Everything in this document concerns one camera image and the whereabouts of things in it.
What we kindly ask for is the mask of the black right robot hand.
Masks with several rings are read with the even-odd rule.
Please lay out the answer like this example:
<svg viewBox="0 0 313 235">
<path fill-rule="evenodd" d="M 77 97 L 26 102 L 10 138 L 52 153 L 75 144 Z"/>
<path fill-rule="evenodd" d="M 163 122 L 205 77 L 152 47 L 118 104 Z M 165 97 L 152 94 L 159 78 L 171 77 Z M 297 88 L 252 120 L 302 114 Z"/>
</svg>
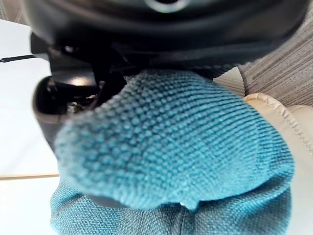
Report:
<svg viewBox="0 0 313 235">
<path fill-rule="evenodd" d="M 307 0 L 24 0 L 51 75 L 33 111 L 60 178 L 104 208 L 290 207 L 289 145 L 212 79 L 301 26 Z"/>
</svg>

